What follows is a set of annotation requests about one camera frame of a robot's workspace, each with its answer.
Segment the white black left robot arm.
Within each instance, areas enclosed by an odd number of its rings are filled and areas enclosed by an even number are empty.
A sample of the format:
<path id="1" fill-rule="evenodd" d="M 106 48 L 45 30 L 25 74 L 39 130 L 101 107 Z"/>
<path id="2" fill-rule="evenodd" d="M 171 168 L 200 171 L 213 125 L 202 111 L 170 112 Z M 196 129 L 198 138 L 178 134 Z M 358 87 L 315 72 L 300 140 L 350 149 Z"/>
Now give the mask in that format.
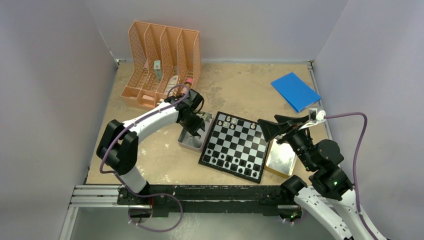
<path id="1" fill-rule="evenodd" d="M 185 94 L 168 96 L 153 110 L 120 122 L 110 121 L 103 132 L 96 155 L 101 159 L 99 171 L 106 174 L 104 166 L 128 189 L 129 197 L 138 205 L 149 199 L 149 183 L 136 167 L 138 146 L 156 131 L 177 123 L 193 137 L 205 130 L 204 120 L 198 116 L 204 97 L 188 88 Z"/>

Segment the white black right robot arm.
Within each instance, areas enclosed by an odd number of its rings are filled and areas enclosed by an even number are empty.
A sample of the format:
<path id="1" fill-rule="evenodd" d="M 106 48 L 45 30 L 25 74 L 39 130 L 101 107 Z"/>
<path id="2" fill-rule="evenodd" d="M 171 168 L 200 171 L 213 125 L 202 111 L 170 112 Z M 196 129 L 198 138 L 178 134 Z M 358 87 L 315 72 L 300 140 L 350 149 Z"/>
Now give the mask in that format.
<path id="1" fill-rule="evenodd" d="M 293 175 L 280 186 L 280 196 L 311 214 L 337 240 L 384 240 L 361 208 L 357 180 L 350 181 L 339 164 L 344 160 L 339 145 L 330 139 L 314 144 L 309 127 L 324 123 L 324 110 L 310 110 L 304 117 L 275 115 L 275 122 L 258 119 L 267 142 L 287 143 L 308 172 L 311 186 Z"/>

